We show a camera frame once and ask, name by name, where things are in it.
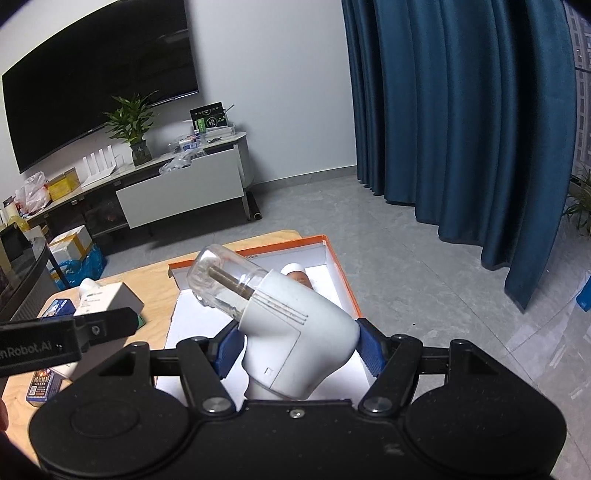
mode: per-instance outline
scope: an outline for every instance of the plant pot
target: plant pot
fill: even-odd
[[[150,149],[146,145],[146,140],[134,143],[131,147],[131,158],[134,159],[134,165],[143,165],[146,162],[152,160],[152,154]]]

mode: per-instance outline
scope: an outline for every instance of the gray floor tile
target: gray floor tile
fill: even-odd
[[[591,480],[591,469],[570,435],[552,470],[556,480]]]
[[[570,434],[591,462],[591,312],[572,300],[514,357],[563,412]]]

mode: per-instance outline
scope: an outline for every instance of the potted plant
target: potted plant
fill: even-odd
[[[577,230],[591,237],[591,169],[581,165],[577,175],[572,175],[569,184],[569,202],[564,215],[575,220]]]
[[[144,133],[152,126],[153,122],[150,119],[154,114],[148,107],[148,97],[149,95],[142,97],[137,93],[131,100],[114,96],[113,98],[121,104],[121,107],[113,113],[105,113],[109,117],[107,126],[111,127],[108,133],[113,133],[109,138],[122,138],[129,143],[134,165],[152,160],[144,140]]]

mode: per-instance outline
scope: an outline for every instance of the black tv screen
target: black tv screen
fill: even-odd
[[[118,0],[60,31],[2,77],[22,173],[100,128],[113,95],[197,92],[184,0]]]

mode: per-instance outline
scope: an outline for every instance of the metal screw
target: metal screw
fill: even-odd
[[[303,408],[294,408],[290,411],[290,417],[292,419],[300,419],[304,415],[306,415],[306,412],[303,410]]]
[[[369,397],[363,402],[363,407],[370,413],[385,413],[392,410],[392,402],[386,397]]]
[[[208,398],[203,402],[203,409],[208,413],[221,413],[230,409],[232,402],[223,397]]]

